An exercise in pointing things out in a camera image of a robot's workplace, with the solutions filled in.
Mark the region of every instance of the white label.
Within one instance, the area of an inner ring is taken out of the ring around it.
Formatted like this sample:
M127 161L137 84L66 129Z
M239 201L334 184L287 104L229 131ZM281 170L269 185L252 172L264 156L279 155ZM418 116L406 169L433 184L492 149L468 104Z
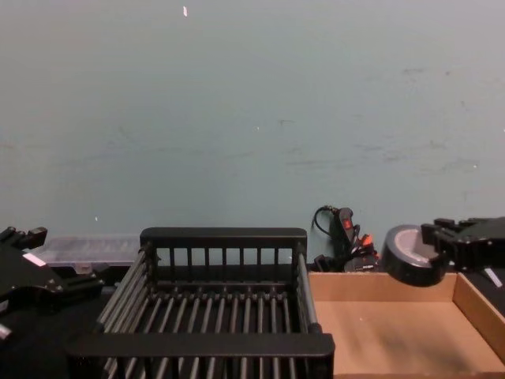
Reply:
M5 300L4 302L0 302L0 313L9 308L9 300Z
M46 262L44 262L42 259L40 259L39 257L36 257L35 255L33 255L32 253L26 253L25 255L23 255L24 258L28 259L29 261L31 261L32 263L35 263L37 266L41 267L41 266L44 266L46 265Z

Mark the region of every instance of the electrical cord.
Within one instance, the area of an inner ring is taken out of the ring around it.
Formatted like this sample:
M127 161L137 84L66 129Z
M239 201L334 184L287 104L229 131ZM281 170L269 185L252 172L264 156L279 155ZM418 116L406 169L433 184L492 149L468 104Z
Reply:
M323 229L323 227L320 226L319 222L317 221L317 216L321 213L321 212L331 212L331 214L335 214L336 212L338 211L337 208L335 207L332 207L331 205L323 205L322 207L318 208L316 210L316 212L314 213L314 217L312 218L312 227L314 227L314 225L316 225L316 227L322 231L323 233L325 233L325 235L329 236L331 238L331 234L329 231L326 231Z
M316 226L317 229L319 229L322 233L330 237L332 240L337 238L335 235L333 235L330 230L326 230L323 227L321 227L319 221L318 221L318 216L322 212L329 212L331 213L332 216L335 218L338 217L339 214L339 209L336 207L332 207L331 205L324 205L320 208L318 208L315 213L314 217L312 218L312 227ZM347 253L338 257L335 257L333 259L334 265L338 270L343 270L344 265L348 262L353 260L354 258L357 257L366 257L369 255L375 254L375 250L373 248L373 244L367 243L365 245L366 240L368 239L368 235L364 235L363 238L360 238L361 227L360 225L354 225L353 226L353 235L350 240L349 248L347 250Z

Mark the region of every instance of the black cable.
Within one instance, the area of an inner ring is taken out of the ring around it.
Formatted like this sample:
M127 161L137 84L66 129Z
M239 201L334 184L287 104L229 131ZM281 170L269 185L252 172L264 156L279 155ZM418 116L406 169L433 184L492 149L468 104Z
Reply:
M321 212L331 212L332 214L335 213L338 209L335 208L335 207L332 207L330 205L324 205L320 208L318 208L316 210L316 213L314 213L314 217L312 218L312 227L314 227L314 225L316 225L316 227L322 231L323 233L325 233L325 235L331 237L331 234L329 231L326 231L323 229L323 227L320 226L319 222L317 221L317 216L321 213Z

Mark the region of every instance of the black table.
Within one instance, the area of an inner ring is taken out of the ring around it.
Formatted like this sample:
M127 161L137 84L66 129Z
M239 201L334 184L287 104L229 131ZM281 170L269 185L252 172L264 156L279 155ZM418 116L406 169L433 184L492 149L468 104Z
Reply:
M505 269L496 269L495 273L505 283ZM480 273L467 277L505 316L505 288L497 289ZM53 314L25 309L0 317L0 323L15 331L13 338L0 346L0 378L67 378L65 341L89 330L108 297L102 295Z

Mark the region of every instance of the metal rack bar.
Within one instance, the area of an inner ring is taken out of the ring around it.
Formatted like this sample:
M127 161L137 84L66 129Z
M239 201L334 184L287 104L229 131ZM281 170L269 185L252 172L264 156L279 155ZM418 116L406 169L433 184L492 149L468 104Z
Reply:
M130 285L133 276L135 274L137 274L139 269L142 268L142 264L144 263L144 258L145 258L145 252L143 250L141 250L137 254L137 258L135 258L135 261L132 263L132 266L130 267L130 269L126 273L125 277L120 282L118 288L112 294L112 297L105 305L105 308L103 308L103 311L100 313L100 315L98 317L99 323L105 324L105 322L109 318L110 314L112 313L113 309L115 308L116 304L118 303L118 300L125 292L125 289Z
M208 326L208 320L211 316L211 309L212 309L212 298L209 298L207 300L207 306L205 307L205 313L204 313L204 320L202 322L202 326L200 329L201 333L205 333L207 331L207 326ZM199 362L200 362L200 357L195 358L193 360L193 366L191 367L191 374L189 375L190 379L196 379L196 375L198 373L198 368L199 368Z
M113 328L112 332L128 332L133 333L140 323L140 319L144 315L145 310L148 307L149 299L147 298L147 288L143 288L140 293L135 305L132 308L130 314L125 319L125 322L121 325L119 322L115 325L117 328ZM105 370L109 373L109 379L113 379L116 372L118 371L118 361L116 359L109 358L105 364Z
M184 314L186 303L188 302L187 298L182 299L181 307L177 313L177 318L175 319L174 329L172 333L177 333L179 330L179 326L181 325L182 316ZM156 374L156 379L163 379L165 375L166 367L168 366L168 358L163 358L161 363L159 364L158 373Z
M264 298L260 296L258 298L258 334L263 333L263 308L264 308ZM258 365L258 378L263 379L264 371L264 360L260 358Z
M198 307L200 306L200 298L195 298L193 302L193 309L191 310L191 316L189 316L189 323L187 333L192 333L195 326L196 314L198 313ZM179 358L178 360L178 370L181 372L182 365L184 364L184 358Z
M271 318L271 332L273 334L277 333L277 315L276 315L276 309L277 308L277 299L275 298L275 295L271 297L270 300L270 318ZM274 358L273 359L273 376L274 379L280 379L280 367L279 367L279 358Z
M175 249L170 248L170 276L172 281L175 281Z
M142 331L143 333L149 333L151 331L152 325L155 322L156 316L158 315L159 307L161 306L161 298L158 297L156 300L156 304L154 309L151 312L151 316L149 316L148 323L144 326L144 330ZM128 379L133 372L133 369L135 368L135 365L137 363L137 357L132 358L132 360L129 362L128 367L126 368L126 378Z
M145 281L145 276L142 276L142 269L138 270L135 276L132 279L130 285L125 289L123 295L119 299L117 305L115 306L112 314L107 318L107 321L103 324L103 328L105 332L109 332L119 315L122 314L123 308L132 298L132 292L135 290L139 290L140 286L143 285L143 281Z
M170 300L168 302L168 305L166 306L166 311L165 314L163 315L163 319L161 321L161 325L158 328L158 333L163 333L163 331L166 328L166 323L168 322L168 317L170 316L170 312L172 311L172 308L174 308L174 298L170 297ZM140 379L145 379L146 378L146 372L144 371L142 375L140 375Z
M251 298L245 300L244 310L244 334L249 333L249 318L251 317ZM240 378L247 379L247 358L241 358L240 362Z
M282 305L284 308L284 321L286 323L286 333L291 333L290 307L287 302L287 296L284 297L284 299L282 300ZM289 365L290 365L290 379L297 379L294 359L289 358Z
M214 329L215 334L221 332L221 326L223 325L224 303L225 299L221 298L221 300L219 300L218 316L215 320L215 329ZM208 363L207 379L212 379L214 377L214 370L215 370L215 358L212 357Z

